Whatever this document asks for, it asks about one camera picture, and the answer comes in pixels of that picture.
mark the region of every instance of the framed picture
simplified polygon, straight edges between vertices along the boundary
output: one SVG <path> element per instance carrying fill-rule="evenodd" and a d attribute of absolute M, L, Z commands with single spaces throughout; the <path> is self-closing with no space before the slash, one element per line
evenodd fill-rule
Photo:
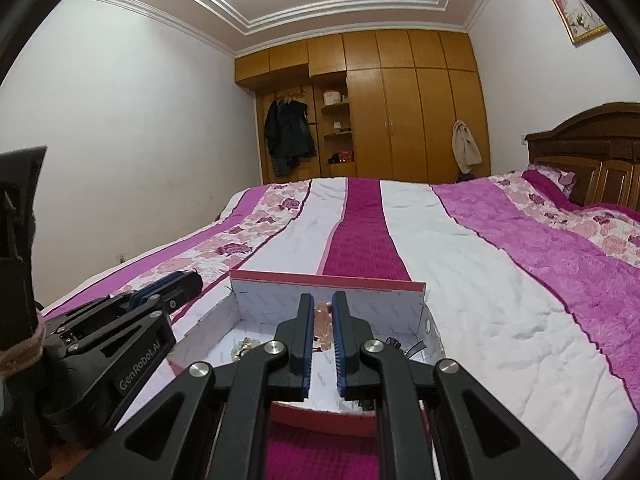
<path fill-rule="evenodd" d="M 609 31 L 584 0 L 553 0 L 573 44 L 581 44 Z"/>

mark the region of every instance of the beige coat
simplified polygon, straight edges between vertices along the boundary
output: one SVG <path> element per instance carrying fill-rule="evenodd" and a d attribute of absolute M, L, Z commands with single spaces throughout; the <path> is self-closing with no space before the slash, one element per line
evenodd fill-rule
<path fill-rule="evenodd" d="M 451 147 L 462 173 L 471 172 L 473 166 L 482 162 L 480 150 L 478 150 L 474 137 L 463 121 L 456 121 L 453 125 Z"/>

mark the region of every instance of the dark jacket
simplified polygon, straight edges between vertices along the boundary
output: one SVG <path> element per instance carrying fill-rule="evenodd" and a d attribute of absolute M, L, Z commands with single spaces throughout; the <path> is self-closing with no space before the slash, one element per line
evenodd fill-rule
<path fill-rule="evenodd" d="M 306 104 L 299 101 L 271 103 L 264 123 L 264 137 L 276 176 L 289 175 L 300 164 L 299 157 L 316 154 L 306 122 Z"/>

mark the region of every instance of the pillow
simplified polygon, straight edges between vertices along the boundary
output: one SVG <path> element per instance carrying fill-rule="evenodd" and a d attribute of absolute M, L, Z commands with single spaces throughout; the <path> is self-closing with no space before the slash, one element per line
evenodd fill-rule
<path fill-rule="evenodd" d="M 558 168 L 552 168 L 544 164 L 529 164 L 527 169 L 535 170 L 543 176 L 546 176 L 551 182 L 558 186 L 558 189 L 562 191 L 565 197 L 569 198 L 571 196 L 576 181 L 573 171 L 558 170 Z"/>

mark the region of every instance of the rope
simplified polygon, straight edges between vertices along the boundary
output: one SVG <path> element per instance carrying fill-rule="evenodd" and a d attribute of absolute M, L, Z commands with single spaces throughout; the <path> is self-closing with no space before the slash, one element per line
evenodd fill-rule
<path fill-rule="evenodd" d="M 30 338 L 20 341 L 7 350 L 0 350 L 0 377 L 6 380 L 36 364 L 42 357 L 44 337 L 44 318 L 41 313 L 38 313 L 38 326 Z"/>

